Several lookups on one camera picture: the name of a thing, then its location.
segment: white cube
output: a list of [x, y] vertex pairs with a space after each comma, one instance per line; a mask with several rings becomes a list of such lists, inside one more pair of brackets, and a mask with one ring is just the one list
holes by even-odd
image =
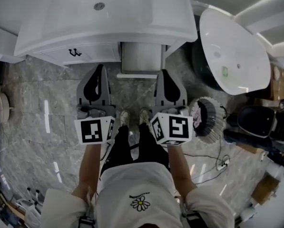
[[115, 118], [112, 116], [74, 120], [79, 143], [106, 143], [111, 139], [114, 122]]
[[157, 144], [181, 145], [192, 140], [192, 116], [157, 113], [150, 122]]

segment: sink vanity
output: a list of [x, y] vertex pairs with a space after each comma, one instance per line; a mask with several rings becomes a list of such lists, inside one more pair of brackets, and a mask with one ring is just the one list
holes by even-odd
[[15, 56], [61, 67], [123, 61], [124, 77], [156, 77], [167, 56], [196, 39], [190, 0], [37, 0]]

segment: white t-shirt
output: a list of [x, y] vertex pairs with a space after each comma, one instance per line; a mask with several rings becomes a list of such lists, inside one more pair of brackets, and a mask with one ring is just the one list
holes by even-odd
[[[94, 217], [98, 228], [181, 228], [181, 211], [167, 168], [156, 162], [134, 163], [104, 171]], [[198, 211], [209, 228], [233, 228], [234, 217], [226, 202], [209, 188], [197, 188], [186, 197], [189, 210]], [[50, 189], [41, 215], [42, 228], [76, 228], [84, 216], [85, 201]]]

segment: drain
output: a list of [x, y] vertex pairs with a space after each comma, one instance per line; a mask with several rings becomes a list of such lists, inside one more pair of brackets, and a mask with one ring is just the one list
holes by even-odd
[[105, 7], [105, 4], [102, 2], [98, 2], [97, 4], [94, 5], [95, 10], [102, 10]]

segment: daisy print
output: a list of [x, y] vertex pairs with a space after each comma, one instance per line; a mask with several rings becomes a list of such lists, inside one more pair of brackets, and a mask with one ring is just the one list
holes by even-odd
[[131, 206], [134, 209], [137, 209], [137, 211], [141, 212], [141, 211], [146, 210], [150, 206], [150, 203], [145, 201], [144, 196], [141, 196], [141, 197], [137, 198], [136, 200], [134, 200], [131, 203]]

